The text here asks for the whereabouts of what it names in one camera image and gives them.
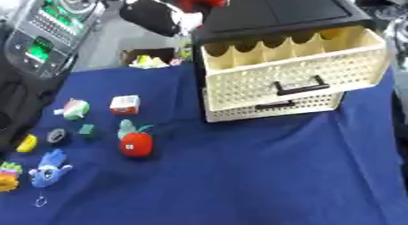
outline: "green block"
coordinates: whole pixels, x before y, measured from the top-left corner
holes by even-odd
[[[79,130],[78,134],[82,135],[84,138],[94,138],[96,134],[96,128],[92,124],[85,124]]]

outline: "drawer compartment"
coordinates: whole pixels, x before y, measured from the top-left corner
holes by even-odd
[[[207,94],[205,92],[203,93],[206,120],[210,123],[238,119],[265,118],[291,114],[331,111],[339,106],[342,96],[343,93],[318,95],[271,104],[261,104],[252,107],[239,107],[221,111],[210,111],[207,101]]]
[[[384,40],[360,26],[206,44],[209,110],[373,87],[388,67]]]

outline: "blue toy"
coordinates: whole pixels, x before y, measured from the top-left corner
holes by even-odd
[[[65,161],[66,154],[59,148],[46,153],[41,159],[38,169],[31,169],[28,172],[33,186],[45,188],[59,181],[62,176],[73,168],[71,165],[65,165],[60,169]]]

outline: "metal ring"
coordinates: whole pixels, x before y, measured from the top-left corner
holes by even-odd
[[[37,200],[36,200],[36,204],[35,206],[37,208],[41,208],[44,207],[47,204],[46,198],[44,198],[43,196],[40,196]]]

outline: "drawer front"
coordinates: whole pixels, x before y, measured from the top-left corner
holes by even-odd
[[[259,104],[252,107],[239,107],[221,111],[210,111],[207,94],[204,92],[206,120],[210,123],[249,119],[265,118],[290,114],[331,111],[336,109],[342,101],[343,93],[318,95],[313,97],[296,98],[279,103]]]
[[[385,49],[254,66],[207,76],[212,111],[375,86],[387,68]]]

